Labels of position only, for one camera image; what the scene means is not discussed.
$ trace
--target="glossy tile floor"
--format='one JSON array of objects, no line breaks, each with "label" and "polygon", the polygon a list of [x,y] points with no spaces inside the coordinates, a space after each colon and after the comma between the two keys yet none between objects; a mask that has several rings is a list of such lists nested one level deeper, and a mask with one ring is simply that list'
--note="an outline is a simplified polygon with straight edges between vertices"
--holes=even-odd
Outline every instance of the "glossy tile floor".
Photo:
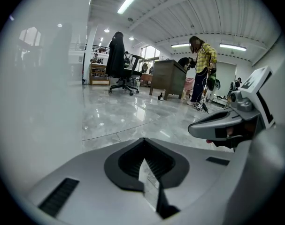
[{"label": "glossy tile floor", "polygon": [[[140,87],[139,94],[133,96],[123,89],[115,89],[109,94],[107,86],[84,85],[83,152],[140,137],[232,152],[188,133],[188,126],[206,116],[205,112],[196,111],[175,95],[169,95],[167,101],[159,101],[159,94],[159,90],[154,90],[150,96],[149,88],[145,87]],[[209,113],[222,109],[212,103],[207,103],[207,107]]]}]

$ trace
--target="black vent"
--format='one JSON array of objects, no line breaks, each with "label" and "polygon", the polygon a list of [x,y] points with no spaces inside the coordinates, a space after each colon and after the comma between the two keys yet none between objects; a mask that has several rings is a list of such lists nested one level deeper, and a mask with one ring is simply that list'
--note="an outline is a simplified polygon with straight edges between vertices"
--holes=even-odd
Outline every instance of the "black vent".
[{"label": "black vent", "polygon": [[57,188],[41,203],[39,208],[52,217],[56,217],[65,202],[76,188],[78,180],[66,178]]},{"label": "black vent", "polygon": [[175,166],[175,160],[171,156],[146,142],[142,142],[122,154],[118,165],[124,173],[138,179],[143,159],[146,159],[157,180]]},{"label": "black vent", "polygon": [[206,161],[209,161],[209,162],[215,163],[215,164],[219,164],[219,165],[223,165],[223,166],[227,166],[230,162],[229,160],[221,159],[218,157],[208,157],[206,159]]}]

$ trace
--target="white ceiling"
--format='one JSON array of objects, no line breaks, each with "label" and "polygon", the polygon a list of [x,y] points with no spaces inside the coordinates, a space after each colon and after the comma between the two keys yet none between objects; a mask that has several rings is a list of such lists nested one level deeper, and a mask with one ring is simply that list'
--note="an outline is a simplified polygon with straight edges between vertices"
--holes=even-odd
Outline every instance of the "white ceiling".
[{"label": "white ceiling", "polygon": [[[105,29],[109,29],[110,32],[106,33],[104,30]],[[107,46],[109,45],[109,43],[112,40],[112,37],[114,36],[114,34],[117,32],[117,30],[114,30],[113,28],[111,28],[110,26],[104,25],[104,24],[99,24],[95,33],[95,37],[94,37],[94,41],[93,41],[93,45],[99,45],[101,43],[102,46]],[[129,41],[129,43],[131,43],[133,46],[136,45],[138,43],[138,41],[136,39],[134,40],[129,40],[129,37],[131,37],[131,35],[128,34],[123,34],[123,40],[125,41]]]},{"label": "white ceiling", "polygon": [[[109,23],[170,57],[189,53],[188,47],[171,45],[188,43],[195,35],[217,50],[219,61],[253,65],[281,33],[260,0],[135,0],[120,15],[117,11],[124,1],[92,0],[90,21]],[[220,43],[240,45],[247,51],[220,48]]]}]

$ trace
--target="yellow plaid shirt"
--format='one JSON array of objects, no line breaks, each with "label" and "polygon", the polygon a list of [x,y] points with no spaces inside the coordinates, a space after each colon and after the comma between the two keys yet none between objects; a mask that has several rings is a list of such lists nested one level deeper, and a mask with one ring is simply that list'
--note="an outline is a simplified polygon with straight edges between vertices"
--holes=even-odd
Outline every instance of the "yellow plaid shirt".
[{"label": "yellow plaid shirt", "polygon": [[195,72],[200,73],[205,67],[209,67],[210,63],[217,61],[216,50],[208,43],[203,43],[202,47],[197,53],[197,64],[195,66]]}]

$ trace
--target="white robot part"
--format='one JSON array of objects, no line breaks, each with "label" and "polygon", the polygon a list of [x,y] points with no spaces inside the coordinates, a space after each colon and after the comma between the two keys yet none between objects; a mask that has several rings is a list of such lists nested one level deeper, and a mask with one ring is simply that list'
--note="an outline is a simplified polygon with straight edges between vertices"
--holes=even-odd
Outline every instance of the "white robot part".
[{"label": "white robot part", "polygon": [[239,88],[243,98],[248,98],[253,103],[253,106],[260,112],[266,128],[269,128],[275,122],[273,115],[262,97],[260,88],[272,76],[270,67],[262,67],[255,70],[245,83]]}]

